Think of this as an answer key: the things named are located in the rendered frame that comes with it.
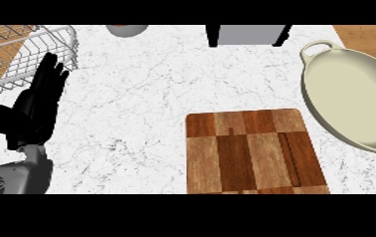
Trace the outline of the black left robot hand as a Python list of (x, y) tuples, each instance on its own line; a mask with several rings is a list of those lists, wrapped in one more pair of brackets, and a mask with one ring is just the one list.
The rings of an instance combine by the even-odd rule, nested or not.
[(9, 150), (28, 144), (43, 145), (50, 139), (68, 76), (58, 56), (47, 53), (31, 87), (21, 92), (13, 107), (0, 105), (0, 134), (6, 135)]

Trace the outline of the checkered wooden cutting board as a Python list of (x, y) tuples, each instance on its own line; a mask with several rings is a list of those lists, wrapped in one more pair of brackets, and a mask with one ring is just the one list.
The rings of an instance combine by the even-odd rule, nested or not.
[(190, 114), (187, 193), (326, 194), (297, 109)]

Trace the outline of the cream oval pot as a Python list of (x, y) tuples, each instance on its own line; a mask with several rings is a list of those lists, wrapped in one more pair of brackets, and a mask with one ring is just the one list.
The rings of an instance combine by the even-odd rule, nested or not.
[(376, 153), (376, 57), (328, 40), (300, 52), (304, 64), (301, 94), (329, 133)]

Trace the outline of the pale wooden board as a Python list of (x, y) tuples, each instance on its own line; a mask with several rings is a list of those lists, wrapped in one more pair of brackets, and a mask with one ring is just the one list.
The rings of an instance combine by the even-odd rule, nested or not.
[(376, 25), (335, 25), (344, 46), (376, 57)]

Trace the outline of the grey round container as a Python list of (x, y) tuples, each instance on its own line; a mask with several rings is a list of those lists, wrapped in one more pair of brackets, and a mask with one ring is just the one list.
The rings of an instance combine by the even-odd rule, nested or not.
[(117, 37), (130, 38), (146, 31), (148, 25), (108, 25), (106, 28)]

